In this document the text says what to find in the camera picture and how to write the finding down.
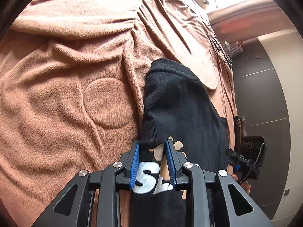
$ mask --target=human hand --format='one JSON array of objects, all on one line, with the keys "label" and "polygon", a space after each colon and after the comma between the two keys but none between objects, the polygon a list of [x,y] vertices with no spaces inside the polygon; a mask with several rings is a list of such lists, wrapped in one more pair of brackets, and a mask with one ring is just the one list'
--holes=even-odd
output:
[{"label": "human hand", "polygon": [[[231,176],[233,177],[234,180],[238,182],[239,179],[236,174],[233,173]],[[251,185],[247,181],[243,182],[241,184],[241,187],[246,191],[246,193],[249,194]]]}]

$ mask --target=black garment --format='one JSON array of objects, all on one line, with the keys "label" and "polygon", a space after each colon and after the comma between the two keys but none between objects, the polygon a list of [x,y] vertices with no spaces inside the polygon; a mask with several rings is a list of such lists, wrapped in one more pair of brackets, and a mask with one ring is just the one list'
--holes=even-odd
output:
[{"label": "black garment", "polygon": [[[185,152],[187,161],[212,172],[226,169],[225,150],[229,147],[226,119],[219,117],[198,77],[187,67],[167,59],[155,60],[149,69],[144,108],[139,142],[140,162],[143,162],[141,175],[145,176],[145,181],[138,172],[136,185],[143,192],[131,193],[130,226],[183,227],[185,200],[181,198],[182,192],[166,190],[154,194],[157,184],[166,183],[169,189],[172,185],[169,186],[169,181],[158,181],[160,162],[148,149],[172,136],[174,142],[183,143],[179,151]],[[145,187],[146,183],[151,184],[149,188]]]}]

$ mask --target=blue component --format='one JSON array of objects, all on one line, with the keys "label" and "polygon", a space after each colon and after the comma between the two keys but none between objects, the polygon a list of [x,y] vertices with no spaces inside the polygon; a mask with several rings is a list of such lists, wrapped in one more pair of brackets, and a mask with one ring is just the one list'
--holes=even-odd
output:
[{"label": "blue component", "polygon": [[168,140],[166,140],[166,142],[164,144],[164,150],[165,150],[165,154],[166,154],[167,165],[168,165],[168,168],[169,168],[170,183],[173,186],[176,186],[176,169],[175,169],[174,162],[172,160],[172,152],[170,150]]},{"label": "blue component", "polygon": [[133,163],[131,164],[131,176],[129,180],[129,188],[133,189],[136,183],[137,172],[139,168],[139,142],[137,143],[136,151],[134,153]]}]

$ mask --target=wire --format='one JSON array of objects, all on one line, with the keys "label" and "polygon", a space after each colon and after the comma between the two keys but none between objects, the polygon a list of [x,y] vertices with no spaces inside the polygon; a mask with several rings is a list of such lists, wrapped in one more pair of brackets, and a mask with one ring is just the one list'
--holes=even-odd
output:
[{"label": "wire", "polygon": [[261,144],[261,147],[260,147],[260,151],[259,151],[259,154],[258,154],[258,157],[255,161],[255,163],[252,165],[252,167],[250,168],[249,172],[246,174],[246,176],[240,180],[239,184],[241,185],[243,182],[246,181],[246,179],[248,178],[249,174],[251,173],[251,171],[253,170],[253,168],[255,167],[255,165],[257,164],[258,160],[259,160],[259,157],[260,157],[260,154],[261,154],[261,151],[262,151],[262,147],[263,147],[264,143]]}]

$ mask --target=triangular cutout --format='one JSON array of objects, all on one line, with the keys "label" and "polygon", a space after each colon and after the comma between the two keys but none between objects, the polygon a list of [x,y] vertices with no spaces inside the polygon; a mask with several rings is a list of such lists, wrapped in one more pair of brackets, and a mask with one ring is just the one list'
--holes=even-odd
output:
[{"label": "triangular cutout", "polygon": [[74,184],[55,205],[54,212],[69,216],[71,214],[78,185]]},{"label": "triangular cutout", "polygon": [[247,200],[243,197],[243,195],[235,188],[235,186],[229,184],[228,190],[237,216],[241,216],[243,214],[250,213],[253,211],[252,206],[247,202]]}]

